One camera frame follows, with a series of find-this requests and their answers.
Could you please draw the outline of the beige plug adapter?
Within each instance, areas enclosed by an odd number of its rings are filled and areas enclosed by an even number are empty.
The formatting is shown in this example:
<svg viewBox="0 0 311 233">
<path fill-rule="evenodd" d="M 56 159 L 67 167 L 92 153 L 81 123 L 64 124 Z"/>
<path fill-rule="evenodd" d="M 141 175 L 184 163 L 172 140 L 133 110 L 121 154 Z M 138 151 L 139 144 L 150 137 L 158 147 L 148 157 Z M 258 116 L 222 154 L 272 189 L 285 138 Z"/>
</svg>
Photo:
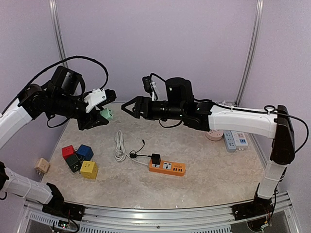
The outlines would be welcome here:
<svg viewBox="0 0 311 233">
<path fill-rule="evenodd" d="M 50 163 L 44 158 L 40 158 L 35 164 L 35 170 L 37 171 L 39 175 L 47 173 L 49 170 L 49 167 L 50 167 Z"/>
</svg>

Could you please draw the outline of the black power adapter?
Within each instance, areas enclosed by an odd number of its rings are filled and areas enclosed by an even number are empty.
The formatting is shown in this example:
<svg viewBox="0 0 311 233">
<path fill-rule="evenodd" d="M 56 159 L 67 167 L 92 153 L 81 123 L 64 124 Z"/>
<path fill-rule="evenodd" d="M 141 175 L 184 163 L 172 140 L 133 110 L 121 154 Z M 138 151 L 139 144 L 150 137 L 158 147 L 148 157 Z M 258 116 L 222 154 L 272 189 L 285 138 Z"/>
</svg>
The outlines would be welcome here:
<svg viewBox="0 0 311 233">
<path fill-rule="evenodd" d="M 140 152 L 143 150 L 143 148 L 145 147 L 145 141 L 144 139 L 142 139 L 142 147 L 139 150 L 132 150 L 129 153 L 129 156 L 131 159 L 136 159 L 137 157 L 148 157 L 151 159 L 152 164 L 155 165 L 160 165 L 161 163 L 161 157 L 160 154 L 156 154 L 156 153 L 152 153 L 151 155 L 144 155 L 144 154 L 140 154 Z"/>
</svg>

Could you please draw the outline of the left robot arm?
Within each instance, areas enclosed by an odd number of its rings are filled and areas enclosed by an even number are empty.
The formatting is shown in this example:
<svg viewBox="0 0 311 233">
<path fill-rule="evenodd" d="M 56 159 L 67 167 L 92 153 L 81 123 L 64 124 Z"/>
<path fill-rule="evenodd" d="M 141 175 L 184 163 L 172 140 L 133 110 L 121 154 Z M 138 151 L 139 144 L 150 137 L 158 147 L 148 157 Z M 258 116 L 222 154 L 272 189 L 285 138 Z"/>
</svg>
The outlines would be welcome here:
<svg viewBox="0 0 311 233">
<path fill-rule="evenodd" d="M 44 85 L 28 84 L 0 116 L 0 145 L 4 146 L 21 128 L 45 113 L 48 119 L 56 115 L 76 119 L 79 130 L 107 125 L 103 106 L 110 103 L 107 95 L 116 98 L 113 90 L 103 88 L 85 92 L 81 74 L 59 66 Z M 34 200 L 49 207 L 58 216 L 68 211 L 59 189 L 51 183 L 38 183 L 0 164 L 0 190 Z"/>
</svg>

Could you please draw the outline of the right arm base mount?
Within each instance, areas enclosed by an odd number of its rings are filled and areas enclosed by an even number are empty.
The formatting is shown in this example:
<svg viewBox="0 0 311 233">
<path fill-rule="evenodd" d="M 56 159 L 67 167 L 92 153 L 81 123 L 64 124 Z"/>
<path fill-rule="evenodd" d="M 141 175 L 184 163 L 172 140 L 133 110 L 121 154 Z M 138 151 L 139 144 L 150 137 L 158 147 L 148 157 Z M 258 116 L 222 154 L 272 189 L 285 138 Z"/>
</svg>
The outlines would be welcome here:
<svg viewBox="0 0 311 233">
<path fill-rule="evenodd" d="M 246 202 L 242 204 L 236 204 L 231 207 L 234 219 L 243 220 L 272 212 L 273 206 L 271 204 L 262 205 L 254 204 L 253 202 Z"/>
</svg>

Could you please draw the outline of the orange power strip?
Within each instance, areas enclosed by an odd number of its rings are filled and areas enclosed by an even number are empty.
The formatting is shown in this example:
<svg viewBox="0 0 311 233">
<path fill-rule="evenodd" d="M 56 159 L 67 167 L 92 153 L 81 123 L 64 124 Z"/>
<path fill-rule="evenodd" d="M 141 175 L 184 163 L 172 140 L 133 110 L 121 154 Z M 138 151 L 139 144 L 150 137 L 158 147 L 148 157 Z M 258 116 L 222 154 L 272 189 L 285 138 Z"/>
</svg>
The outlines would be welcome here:
<svg viewBox="0 0 311 233">
<path fill-rule="evenodd" d="M 161 173 L 166 175 L 173 175 L 183 177 L 186 173 L 186 167 L 184 163 L 170 162 L 161 159 L 160 165 L 152 164 L 151 159 L 149 163 L 143 163 L 136 159 L 131 159 L 129 153 L 127 153 L 124 146 L 124 136 L 121 130 L 118 130 L 115 134 L 114 141 L 116 143 L 114 157 L 117 162 L 122 162 L 126 158 L 129 158 L 132 162 L 148 167 L 150 172 Z"/>
</svg>

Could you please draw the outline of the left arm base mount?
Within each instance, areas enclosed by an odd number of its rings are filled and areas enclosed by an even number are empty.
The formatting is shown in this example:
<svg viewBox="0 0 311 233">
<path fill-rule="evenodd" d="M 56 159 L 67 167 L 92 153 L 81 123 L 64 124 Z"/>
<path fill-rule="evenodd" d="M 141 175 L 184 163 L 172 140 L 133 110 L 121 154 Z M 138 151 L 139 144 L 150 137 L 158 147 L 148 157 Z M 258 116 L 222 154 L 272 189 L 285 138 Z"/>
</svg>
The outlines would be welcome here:
<svg viewBox="0 0 311 233">
<path fill-rule="evenodd" d="M 64 202 L 58 209 L 43 205 L 42 212 L 53 216 L 68 218 L 70 220 L 82 221 L 85 209 L 86 207 L 83 205 Z"/>
</svg>

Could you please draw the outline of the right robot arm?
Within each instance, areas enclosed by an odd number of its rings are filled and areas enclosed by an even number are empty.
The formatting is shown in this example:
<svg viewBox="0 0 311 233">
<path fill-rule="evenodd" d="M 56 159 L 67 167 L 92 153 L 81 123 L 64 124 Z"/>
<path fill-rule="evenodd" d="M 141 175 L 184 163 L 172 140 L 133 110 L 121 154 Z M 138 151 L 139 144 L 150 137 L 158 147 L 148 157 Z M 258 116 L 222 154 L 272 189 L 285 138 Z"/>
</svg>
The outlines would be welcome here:
<svg viewBox="0 0 311 233">
<path fill-rule="evenodd" d="M 179 120 L 185 126 L 199 131 L 238 131 L 273 139 L 264 177 L 253 201 L 248 205 L 252 215 L 260 215 L 270 204 L 281 176 L 295 157 L 294 131 L 287 108 L 280 105 L 276 110 L 270 110 L 269 107 L 252 110 L 227 107 L 211 100 L 196 100 L 191 82 L 181 77 L 168 79 L 165 86 L 167 100 L 137 96 L 123 104 L 121 109 L 135 118 Z"/>
</svg>

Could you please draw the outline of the mint green plug adapter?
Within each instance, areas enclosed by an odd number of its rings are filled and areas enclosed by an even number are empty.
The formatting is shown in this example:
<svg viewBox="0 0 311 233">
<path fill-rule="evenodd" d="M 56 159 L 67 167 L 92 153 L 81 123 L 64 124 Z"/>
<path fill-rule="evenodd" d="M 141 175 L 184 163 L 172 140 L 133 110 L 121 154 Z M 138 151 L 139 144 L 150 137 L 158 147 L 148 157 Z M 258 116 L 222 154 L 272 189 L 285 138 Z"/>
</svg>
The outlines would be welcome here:
<svg viewBox="0 0 311 233">
<path fill-rule="evenodd" d="M 100 114 L 103 118 L 105 118 L 108 121 L 111 121 L 114 118 L 112 110 L 109 108 L 104 108 L 103 110 L 100 111 Z"/>
</svg>

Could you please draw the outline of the pink round power strip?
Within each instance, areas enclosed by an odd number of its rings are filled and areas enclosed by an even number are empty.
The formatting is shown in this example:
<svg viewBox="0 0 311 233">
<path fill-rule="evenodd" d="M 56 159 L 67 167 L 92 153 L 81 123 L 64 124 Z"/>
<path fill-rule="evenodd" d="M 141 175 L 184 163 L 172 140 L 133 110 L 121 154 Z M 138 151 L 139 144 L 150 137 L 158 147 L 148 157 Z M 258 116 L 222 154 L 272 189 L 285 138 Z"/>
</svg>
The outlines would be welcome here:
<svg viewBox="0 0 311 233">
<path fill-rule="evenodd" d="M 205 137 L 210 141 L 220 141 L 223 138 L 224 131 L 222 130 L 210 130 L 205 132 Z"/>
</svg>

